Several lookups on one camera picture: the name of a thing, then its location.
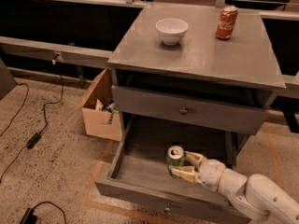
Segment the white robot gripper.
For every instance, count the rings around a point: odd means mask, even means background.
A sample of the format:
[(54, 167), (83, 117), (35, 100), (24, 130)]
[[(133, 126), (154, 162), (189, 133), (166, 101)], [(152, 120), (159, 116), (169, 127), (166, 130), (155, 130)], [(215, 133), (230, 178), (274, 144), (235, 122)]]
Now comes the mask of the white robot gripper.
[(216, 192), (226, 165), (217, 160), (208, 160), (204, 155), (185, 152), (186, 166), (170, 166), (172, 175)]

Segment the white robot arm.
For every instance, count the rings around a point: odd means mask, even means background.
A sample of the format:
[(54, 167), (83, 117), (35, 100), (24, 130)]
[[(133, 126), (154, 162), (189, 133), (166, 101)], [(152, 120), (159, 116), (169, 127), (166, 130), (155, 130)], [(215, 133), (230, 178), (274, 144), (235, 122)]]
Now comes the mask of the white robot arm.
[(273, 214), (283, 224), (299, 224), (299, 203), (264, 175), (246, 177), (220, 161), (178, 146), (168, 149), (167, 166), (171, 175), (222, 194), (252, 220), (264, 221)]

